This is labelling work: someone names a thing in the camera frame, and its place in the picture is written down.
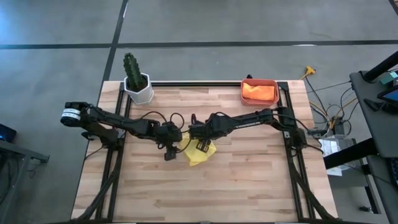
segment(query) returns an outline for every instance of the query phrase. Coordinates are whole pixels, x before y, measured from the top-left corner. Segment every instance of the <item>orange container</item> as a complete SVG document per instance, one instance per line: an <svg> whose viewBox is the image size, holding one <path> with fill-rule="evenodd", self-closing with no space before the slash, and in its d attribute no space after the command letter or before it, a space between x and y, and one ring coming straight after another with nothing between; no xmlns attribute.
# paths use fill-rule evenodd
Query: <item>orange container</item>
<svg viewBox="0 0 398 224"><path fill-rule="evenodd" d="M246 83L246 84L251 85L251 86L273 86L275 88L274 100L272 100L272 101L252 100L252 99L243 97L243 95L242 95L243 83ZM278 90L279 90L278 84L274 80L263 80L263 79L258 79L258 78L245 78L241 82L241 101L242 101L242 104L245 105L245 106L270 107L274 103L277 103L279 101L279 91Z"/></svg>

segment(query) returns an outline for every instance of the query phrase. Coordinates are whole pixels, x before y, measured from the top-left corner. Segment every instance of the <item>concrete floor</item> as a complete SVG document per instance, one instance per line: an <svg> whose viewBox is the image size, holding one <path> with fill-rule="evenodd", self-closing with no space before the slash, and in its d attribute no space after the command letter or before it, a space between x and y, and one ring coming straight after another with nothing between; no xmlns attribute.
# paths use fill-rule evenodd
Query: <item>concrete floor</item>
<svg viewBox="0 0 398 224"><path fill-rule="evenodd" d="M111 43L122 0L0 2L0 45ZM119 43L189 41L398 39L398 17L388 0L131 0ZM317 69L314 88L349 80L392 54L397 45L117 49L110 80L122 80L122 57L133 52L152 80L240 80L247 74L298 79ZM46 167L26 178L17 223L68 220L87 142L64 127L66 101L96 103L109 49L0 50L0 123L16 129L16 143L50 154ZM338 103L349 85L319 91ZM359 107L349 137L370 137ZM369 205L360 188L332 189L340 218L388 223L358 211Z"/></svg>

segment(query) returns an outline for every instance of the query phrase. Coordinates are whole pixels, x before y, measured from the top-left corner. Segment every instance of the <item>wooden tabletop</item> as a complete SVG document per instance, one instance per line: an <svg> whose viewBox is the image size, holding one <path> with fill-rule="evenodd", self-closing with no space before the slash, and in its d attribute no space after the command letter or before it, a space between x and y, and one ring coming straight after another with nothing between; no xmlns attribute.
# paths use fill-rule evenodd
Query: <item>wooden tabletop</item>
<svg viewBox="0 0 398 224"><path fill-rule="evenodd" d="M303 81L288 81L296 118L312 128L313 118ZM114 113L119 82L104 82L99 107ZM148 105L133 104L130 118L158 111L206 120L222 111L230 116L261 110L243 106L238 87L154 87ZM157 119L156 114L147 118ZM177 126L182 124L173 117ZM308 138L310 144L316 141ZM208 161L190 167L185 156L165 162L165 150L154 142L127 135L119 180L114 222L292 222L297 221L282 133L261 125L233 131L215 141L217 152ZM101 147L89 144L87 153ZM322 155L303 150L310 188L330 214L337 217ZM78 217L100 189L106 150L84 163L72 218ZM304 194L300 192L306 212ZM107 211L109 195L104 211Z"/></svg>

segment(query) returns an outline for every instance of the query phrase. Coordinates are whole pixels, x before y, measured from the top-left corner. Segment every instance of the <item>cactus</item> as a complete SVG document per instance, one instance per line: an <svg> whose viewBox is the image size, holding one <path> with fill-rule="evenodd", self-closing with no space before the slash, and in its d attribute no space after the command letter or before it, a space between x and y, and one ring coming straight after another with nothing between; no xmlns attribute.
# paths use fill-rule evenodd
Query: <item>cactus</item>
<svg viewBox="0 0 398 224"><path fill-rule="evenodd" d="M135 92L141 91L147 86L147 80L141 75L139 71L137 59L132 53L124 55L124 70L127 75L127 87Z"/></svg>

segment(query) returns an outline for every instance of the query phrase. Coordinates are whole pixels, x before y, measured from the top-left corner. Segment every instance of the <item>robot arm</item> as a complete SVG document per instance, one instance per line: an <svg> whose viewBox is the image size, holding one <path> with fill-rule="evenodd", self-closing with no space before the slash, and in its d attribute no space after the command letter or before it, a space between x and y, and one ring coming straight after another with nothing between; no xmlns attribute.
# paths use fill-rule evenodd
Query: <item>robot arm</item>
<svg viewBox="0 0 398 224"><path fill-rule="evenodd" d="M230 117L222 112L213 113L204 123L197 121L192 114L192 125L188 132L191 139L199 139L202 142L209 142L227 136L235 129L247 128L260 124L268 124L279 131L286 132L290 136L290 145L296 148L303 148L307 143L305 133L296 125L284 126L274 118L271 109L264 109L254 113ZM86 102L65 103L65 109L61 117L61 123L69 127L81 127L90 134L98 136L101 142L111 146L118 141L119 133L115 129L106 129L101 124L107 124L115 128L128 131L137 138L148 139L156 142L158 148L166 147L164 159L169 161L175 159L176 153L180 151L173 143L182 140L182 132L173 122L168 121L160 124L153 119L129 119L118 114L109 113L99 107Z"/></svg>
<svg viewBox="0 0 398 224"><path fill-rule="evenodd" d="M86 102L65 103L61 123L68 127L83 128L91 135L98 136L101 142L107 146L117 144L119 132L116 129L106 129L100 124L125 130L137 138L156 142L159 149L166 147L166 161L175 159L178 148L173 146L173 142L182 140L181 131L173 122L160 124L153 119L128 119Z"/></svg>

